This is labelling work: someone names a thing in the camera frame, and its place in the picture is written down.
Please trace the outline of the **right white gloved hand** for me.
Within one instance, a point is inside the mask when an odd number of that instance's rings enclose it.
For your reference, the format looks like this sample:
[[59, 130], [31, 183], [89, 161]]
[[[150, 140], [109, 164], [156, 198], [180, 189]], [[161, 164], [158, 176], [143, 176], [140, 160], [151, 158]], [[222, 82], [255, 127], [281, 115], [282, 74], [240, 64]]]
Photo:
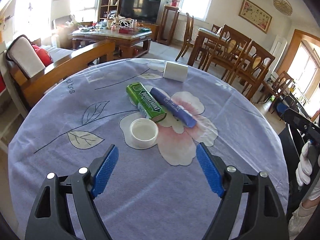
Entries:
[[[299, 164], [296, 169], [296, 180], [298, 186], [309, 185], [311, 181], [312, 165], [308, 159], [308, 153], [312, 148], [312, 142], [308, 140], [302, 147], [302, 151], [299, 158]], [[314, 201], [319, 200], [319, 180], [317, 184], [312, 187], [311, 193], [308, 195], [308, 200]]]

